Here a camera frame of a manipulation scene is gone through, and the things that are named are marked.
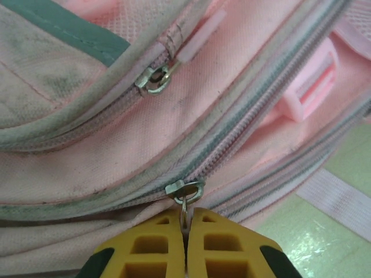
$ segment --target floor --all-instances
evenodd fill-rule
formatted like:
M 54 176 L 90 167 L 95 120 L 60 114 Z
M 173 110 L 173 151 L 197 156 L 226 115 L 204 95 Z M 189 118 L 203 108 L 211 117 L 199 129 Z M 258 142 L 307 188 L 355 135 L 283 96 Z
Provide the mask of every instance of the floor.
M 354 128 L 325 168 L 371 197 L 371 125 Z M 260 219 L 245 225 L 278 242 L 304 278 L 371 277 L 371 243 L 297 195 Z

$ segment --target pink plastic buckle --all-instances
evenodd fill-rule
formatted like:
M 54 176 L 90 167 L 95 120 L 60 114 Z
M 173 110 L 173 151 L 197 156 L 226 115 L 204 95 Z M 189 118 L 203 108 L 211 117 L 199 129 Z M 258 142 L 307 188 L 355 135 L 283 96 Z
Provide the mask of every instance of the pink plastic buckle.
M 290 84 L 277 104 L 281 115 L 295 122 L 310 116 L 330 93 L 336 79 L 339 58 L 327 38 Z
M 68 0 L 63 7 L 90 21 L 111 11 L 116 3 L 117 0 Z

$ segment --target pink plastic tab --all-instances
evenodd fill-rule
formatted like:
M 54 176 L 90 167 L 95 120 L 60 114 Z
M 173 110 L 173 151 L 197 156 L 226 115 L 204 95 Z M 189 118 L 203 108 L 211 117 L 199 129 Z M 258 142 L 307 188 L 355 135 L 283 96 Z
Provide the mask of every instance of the pink plastic tab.
M 209 39 L 219 24 L 227 15 L 223 9 L 218 10 L 206 23 L 196 32 L 191 40 L 181 49 L 176 59 L 181 63 L 189 62 L 198 53 L 200 48 Z
M 68 0 L 63 7 L 85 20 L 93 20 L 108 13 L 117 0 Z
M 280 114 L 295 122 L 302 122 L 310 116 L 330 93 L 338 67 L 335 47 L 327 38 L 278 102 L 276 108 Z

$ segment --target metal zipper pull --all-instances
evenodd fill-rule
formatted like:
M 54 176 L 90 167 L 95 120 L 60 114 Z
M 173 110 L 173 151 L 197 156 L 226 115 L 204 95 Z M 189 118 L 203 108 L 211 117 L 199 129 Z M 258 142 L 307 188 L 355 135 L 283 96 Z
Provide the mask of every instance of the metal zipper pull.
M 189 226 L 188 206 L 202 197 L 204 186 L 204 181 L 194 181 L 186 184 L 183 180 L 178 180 L 165 187 L 166 195 L 181 205 L 180 224 L 184 230 L 187 230 Z
M 171 67 L 167 64 L 156 69 L 148 67 L 137 81 L 135 81 L 135 85 L 140 89 L 142 96 L 162 93 L 171 82 L 172 75 L 182 64 L 185 64 L 194 58 L 226 15 L 227 13 L 225 10 L 221 9 L 210 17 L 190 39 L 190 41 L 187 42 L 187 44 L 179 51 L 175 58 L 175 62 Z

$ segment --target backpack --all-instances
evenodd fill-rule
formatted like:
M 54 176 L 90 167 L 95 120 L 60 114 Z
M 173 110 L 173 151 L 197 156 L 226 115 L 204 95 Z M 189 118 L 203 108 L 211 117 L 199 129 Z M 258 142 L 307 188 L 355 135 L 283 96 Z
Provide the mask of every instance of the backpack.
M 0 0 L 0 277 L 74 277 L 184 199 L 242 222 L 293 192 L 370 111 L 351 2 Z

